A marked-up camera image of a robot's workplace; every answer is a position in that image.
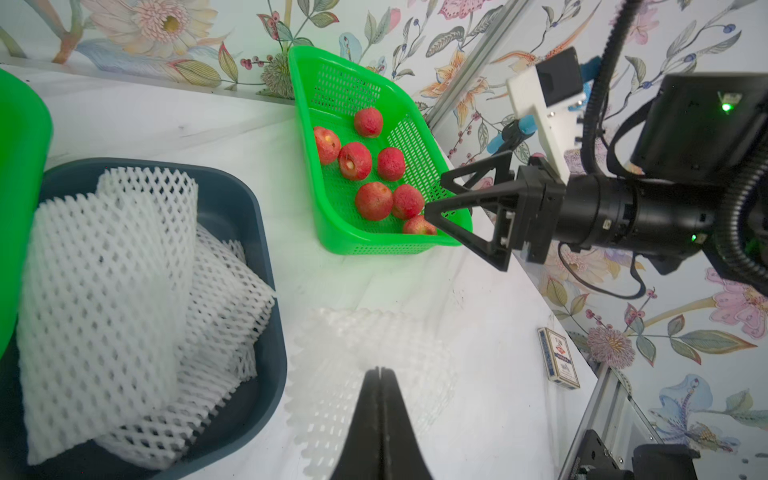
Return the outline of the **white foam net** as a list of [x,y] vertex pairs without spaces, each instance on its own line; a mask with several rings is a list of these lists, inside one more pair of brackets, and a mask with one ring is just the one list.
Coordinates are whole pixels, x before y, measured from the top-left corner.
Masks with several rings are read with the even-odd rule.
[[241,383],[256,374],[254,345],[276,303],[275,291],[245,263],[235,240],[196,231],[192,284],[178,370],[177,399],[96,444],[150,470],[164,470],[198,440]]
[[454,394],[451,353],[428,327],[402,313],[321,308],[299,327],[295,345],[285,409],[311,479],[329,478],[336,466],[367,371],[395,372],[418,439]]
[[39,204],[16,330],[29,464],[175,398],[197,200],[185,173],[119,167]]

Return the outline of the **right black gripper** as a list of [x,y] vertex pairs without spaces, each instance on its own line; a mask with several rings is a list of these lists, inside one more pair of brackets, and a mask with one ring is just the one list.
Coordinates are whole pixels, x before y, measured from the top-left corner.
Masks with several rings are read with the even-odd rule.
[[[512,150],[497,152],[442,174],[440,185],[456,196],[430,202],[424,210],[430,224],[499,271],[508,270],[512,251],[544,263],[553,242],[575,252],[627,251],[655,267],[678,267],[714,232],[717,188],[599,175],[562,183],[537,164],[519,168],[515,177],[512,156]],[[501,184],[502,196],[476,191]],[[445,217],[474,207],[496,210],[490,240]]]

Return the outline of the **netted apple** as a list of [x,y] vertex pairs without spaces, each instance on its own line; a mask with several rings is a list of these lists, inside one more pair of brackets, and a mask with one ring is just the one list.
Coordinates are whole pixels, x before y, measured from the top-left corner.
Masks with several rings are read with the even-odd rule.
[[403,184],[393,192],[391,214],[400,220],[410,220],[421,214],[424,205],[420,191],[411,185]]
[[381,150],[377,157],[377,173],[383,180],[394,182],[401,180],[405,174],[405,156],[395,147]]
[[342,176],[348,180],[365,180],[372,171],[372,156],[365,145],[348,143],[339,152],[338,164]]
[[355,206],[360,215],[369,221],[387,218],[393,208],[393,192],[380,182],[367,183],[355,196]]
[[403,233],[434,236],[437,234],[437,228],[427,221],[423,215],[417,215],[405,222]]

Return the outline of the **green plastic basket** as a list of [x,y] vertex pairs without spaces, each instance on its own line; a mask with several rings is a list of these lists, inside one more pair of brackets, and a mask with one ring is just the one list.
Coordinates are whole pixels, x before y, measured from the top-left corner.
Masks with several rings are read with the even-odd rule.
[[24,81],[1,72],[1,349],[15,331],[21,275],[53,124]]
[[[323,247],[338,255],[400,255],[458,246],[444,232],[404,234],[403,221],[395,217],[378,222],[362,218],[354,205],[361,182],[344,178],[338,165],[319,161],[313,129],[324,127],[342,144],[362,143],[373,156],[387,147],[400,149],[406,161],[402,183],[418,189],[427,202],[450,197],[440,185],[450,166],[409,95],[385,77],[312,46],[292,48],[288,61],[315,230]],[[369,107],[383,117],[377,138],[361,137],[353,125],[355,113]]]

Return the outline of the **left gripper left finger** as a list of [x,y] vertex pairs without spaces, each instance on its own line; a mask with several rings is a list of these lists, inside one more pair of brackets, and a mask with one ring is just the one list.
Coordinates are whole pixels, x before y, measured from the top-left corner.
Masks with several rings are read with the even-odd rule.
[[381,478],[381,370],[365,373],[342,452],[331,475],[338,479]]

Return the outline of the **red apple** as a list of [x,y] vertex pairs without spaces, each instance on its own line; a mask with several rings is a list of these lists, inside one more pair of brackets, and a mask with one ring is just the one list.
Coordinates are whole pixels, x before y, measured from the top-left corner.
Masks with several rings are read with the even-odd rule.
[[333,163],[341,150],[338,136],[330,129],[315,127],[313,129],[319,161],[322,165]]
[[355,131],[363,138],[377,138],[382,132],[383,124],[382,114],[374,107],[359,110],[353,119]]

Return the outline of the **small framed card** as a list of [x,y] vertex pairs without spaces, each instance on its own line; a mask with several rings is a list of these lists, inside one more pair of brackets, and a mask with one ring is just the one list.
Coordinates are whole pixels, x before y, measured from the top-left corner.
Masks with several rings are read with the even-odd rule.
[[537,330],[548,380],[569,390],[578,390],[580,382],[567,338],[546,327]]

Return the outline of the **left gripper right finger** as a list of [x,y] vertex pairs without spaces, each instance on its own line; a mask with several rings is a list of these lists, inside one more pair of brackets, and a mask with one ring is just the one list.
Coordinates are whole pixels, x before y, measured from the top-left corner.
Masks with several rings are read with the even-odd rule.
[[401,389],[392,369],[380,369],[379,478],[406,480],[432,478],[421,454]]

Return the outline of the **left green plastic basket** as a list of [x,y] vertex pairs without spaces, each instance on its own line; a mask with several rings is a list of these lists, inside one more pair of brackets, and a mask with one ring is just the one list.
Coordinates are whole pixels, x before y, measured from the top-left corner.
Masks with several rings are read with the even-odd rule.
[[24,81],[1,72],[1,349],[15,331],[21,275],[53,124]]

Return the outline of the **right green plastic basket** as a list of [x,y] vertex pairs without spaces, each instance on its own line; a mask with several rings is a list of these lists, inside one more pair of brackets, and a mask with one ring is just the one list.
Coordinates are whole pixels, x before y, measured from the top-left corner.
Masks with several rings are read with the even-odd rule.
[[[361,182],[344,178],[338,165],[319,161],[313,129],[324,127],[342,144],[362,143],[373,156],[387,147],[400,149],[406,161],[402,183],[418,189],[427,202],[450,197],[440,185],[450,166],[409,95],[385,77],[312,46],[292,48],[288,61],[315,230],[323,247],[338,255],[400,255],[458,246],[444,232],[404,234],[403,221],[395,217],[378,222],[362,218],[354,205]],[[355,113],[369,107],[383,117],[377,138],[361,137],[353,125]]]

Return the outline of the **dark teal plastic bin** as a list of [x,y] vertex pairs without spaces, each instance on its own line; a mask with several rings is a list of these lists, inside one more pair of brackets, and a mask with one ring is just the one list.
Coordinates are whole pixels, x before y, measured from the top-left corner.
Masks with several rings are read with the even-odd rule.
[[275,411],[286,351],[255,195],[223,171],[48,171],[1,359],[5,479],[180,479]]

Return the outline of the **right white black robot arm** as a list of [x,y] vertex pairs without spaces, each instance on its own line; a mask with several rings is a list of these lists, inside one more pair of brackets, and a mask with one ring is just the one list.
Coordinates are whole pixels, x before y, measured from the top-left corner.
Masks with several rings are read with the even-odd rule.
[[660,274],[704,253],[727,280],[767,289],[767,77],[702,73],[740,38],[729,1],[690,22],[654,76],[624,54],[655,6],[617,7],[601,55],[564,43],[519,54],[507,81],[512,119],[490,157],[441,176],[449,197],[426,219],[498,270],[520,253],[614,249]]

